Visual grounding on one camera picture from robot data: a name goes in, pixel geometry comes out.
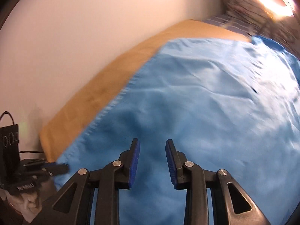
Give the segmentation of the left gloved hand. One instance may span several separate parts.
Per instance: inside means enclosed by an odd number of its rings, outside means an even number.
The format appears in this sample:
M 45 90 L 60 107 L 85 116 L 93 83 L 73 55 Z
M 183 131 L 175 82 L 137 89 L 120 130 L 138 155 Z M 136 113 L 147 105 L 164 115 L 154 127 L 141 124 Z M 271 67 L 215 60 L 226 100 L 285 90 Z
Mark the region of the left gloved hand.
M 8 191 L 1 189 L 1 199 L 7 201 L 10 208 L 17 215 L 21 215 L 23 224 L 30 224 L 42 210 L 43 202 L 56 193 L 52 181 L 42 183 L 42 187 L 33 193 L 22 193 L 12 196 Z

